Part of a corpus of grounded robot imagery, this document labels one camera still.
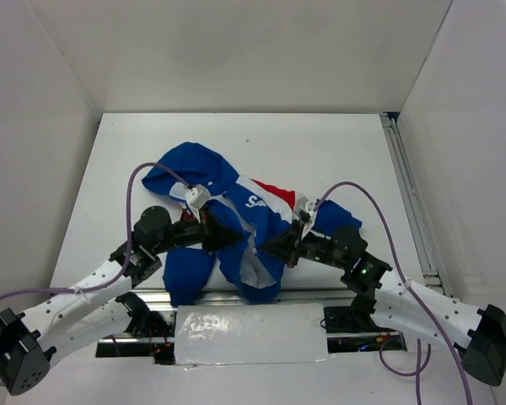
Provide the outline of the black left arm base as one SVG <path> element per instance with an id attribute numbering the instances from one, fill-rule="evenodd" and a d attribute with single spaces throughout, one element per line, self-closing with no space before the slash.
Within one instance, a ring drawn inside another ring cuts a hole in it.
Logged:
<path id="1" fill-rule="evenodd" d="M 147 358 L 157 365 L 175 364 L 175 310 L 160 311 L 140 332 L 123 332 L 97 342 L 97 359 Z"/>

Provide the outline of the blue white red jacket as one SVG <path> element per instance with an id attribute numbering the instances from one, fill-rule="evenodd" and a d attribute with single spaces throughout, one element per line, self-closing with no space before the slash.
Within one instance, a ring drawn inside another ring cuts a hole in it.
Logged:
<path id="1" fill-rule="evenodd" d="M 251 303 L 278 296 L 285 265 L 260 247 L 290 228 L 294 209 L 305 194 L 240 175 L 222 155 L 190 142 L 167 152 L 142 183 L 151 193 L 180 204 L 186 202 L 186 185 L 204 186 L 211 195 L 209 211 L 243 237 L 213 254 L 200 247 L 170 251 L 163 281 L 173 306 L 192 305 L 214 268 Z"/>

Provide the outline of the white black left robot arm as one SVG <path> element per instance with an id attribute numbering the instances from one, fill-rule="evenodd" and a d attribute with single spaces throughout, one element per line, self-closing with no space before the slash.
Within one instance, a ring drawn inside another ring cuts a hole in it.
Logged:
<path id="1" fill-rule="evenodd" d="M 194 245 L 214 253 L 243 239 L 208 208 L 198 218 L 183 213 L 176 222 L 164 207 L 145 209 L 130 241 L 87 277 L 32 308 L 0 312 L 0 382 L 18 396 L 69 354 L 100 338 L 143 335 L 151 312 L 132 289 L 161 268 L 159 254 Z"/>

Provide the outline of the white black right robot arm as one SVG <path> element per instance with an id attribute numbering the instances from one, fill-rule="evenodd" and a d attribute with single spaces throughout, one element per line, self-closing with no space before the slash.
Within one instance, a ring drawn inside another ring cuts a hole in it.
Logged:
<path id="1" fill-rule="evenodd" d="M 303 258 L 343 271 L 341 281 L 355 293 L 351 320 L 361 330 L 375 325 L 456 351 L 463 370 L 489 386 L 506 372 L 506 314 L 495 305 L 482 309 L 402 278 L 387 262 L 368 253 L 357 228 L 347 225 L 330 237 L 290 229 L 261 245 L 261 251 L 292 267 Z"/>

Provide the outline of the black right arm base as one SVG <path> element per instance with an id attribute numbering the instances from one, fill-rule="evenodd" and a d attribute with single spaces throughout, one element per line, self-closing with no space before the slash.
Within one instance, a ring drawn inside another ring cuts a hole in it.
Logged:
<path id="1" fill-rule="evenodd" d="M 376 326 L 351 306 L 325 306 L 320 326 L 326 331 L 329 354 L 405 350 L 404 338 L 399 332 Z"/>

